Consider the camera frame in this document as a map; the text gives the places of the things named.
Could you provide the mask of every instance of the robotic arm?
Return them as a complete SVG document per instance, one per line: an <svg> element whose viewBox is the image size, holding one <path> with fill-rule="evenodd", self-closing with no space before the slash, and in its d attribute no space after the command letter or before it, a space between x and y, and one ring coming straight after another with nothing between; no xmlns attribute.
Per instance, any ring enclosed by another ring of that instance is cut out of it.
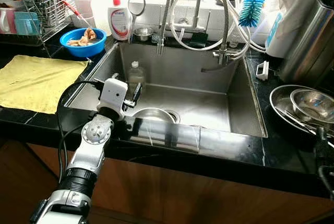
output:
<svg viewBox="0 0 334 224"><path fill-rule="evenodd" d="M97 81L103 87L98 113L81 130L81 144L70 161L58 188L40 202L33 224L86 224L91 196L104 160L104 147L114 122L122 120L127 107L135 107L141 93L137 85L132 101L125 100L128 86L115 78Z"/></svg>

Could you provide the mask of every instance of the sink drain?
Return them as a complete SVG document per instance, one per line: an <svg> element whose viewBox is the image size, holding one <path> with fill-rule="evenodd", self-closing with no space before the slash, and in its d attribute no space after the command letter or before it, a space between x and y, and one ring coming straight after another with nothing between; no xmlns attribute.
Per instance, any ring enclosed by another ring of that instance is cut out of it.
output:
<svg viewBox="0 0 334 224"><path fill-rule="evenodd" d="M177 112L173 111L173 110L165 110L174 120L175 124L179 124L180 123L180 116Z"/></svg>

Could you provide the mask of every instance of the red pump cap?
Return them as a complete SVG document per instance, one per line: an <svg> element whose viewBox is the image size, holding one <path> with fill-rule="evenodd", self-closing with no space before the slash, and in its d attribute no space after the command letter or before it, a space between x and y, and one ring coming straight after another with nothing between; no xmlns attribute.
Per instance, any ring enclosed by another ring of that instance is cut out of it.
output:
<svg viewBox="0 0 334 224"><path fill-rule="evenodd" d="M119 6L121 4L121 0L113 0L114 6Z"/></svg>

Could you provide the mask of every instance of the cabinet door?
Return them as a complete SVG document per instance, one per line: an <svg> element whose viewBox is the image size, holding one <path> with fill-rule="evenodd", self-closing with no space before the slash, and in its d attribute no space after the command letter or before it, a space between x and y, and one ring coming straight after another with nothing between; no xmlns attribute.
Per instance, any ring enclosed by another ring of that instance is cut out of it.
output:
<svg viewBox="0 0 334 224"><path fill-rule="evenodd" d="M163 223L299 224L334 209L328 199L169 171Z"/></svg>
<svg viewBox="0 0 334 224"><path fill-rule="evenodd" d="M56 149L30 147L58 173ZM164 224L296 224L334 209L328 199L109 158L92 203Z"/></svg>
<svg viewBox="0 0 334 224"><path fill-rule="evenodd" d="M56 177L20 142L0 139L0 223L29 223L38 202L57 186Z"/></svg>

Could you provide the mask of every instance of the metal strainer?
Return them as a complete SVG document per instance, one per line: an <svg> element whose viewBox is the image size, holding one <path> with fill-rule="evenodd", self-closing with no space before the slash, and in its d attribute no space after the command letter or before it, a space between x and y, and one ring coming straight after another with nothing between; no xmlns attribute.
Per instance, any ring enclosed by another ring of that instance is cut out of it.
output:
<svg viewBox="0 0 334 224"><path fill-rule="evenodd" d="M293 110L303 121L334 123L334 99L310 89L297 89L290 94Z"/></svg>

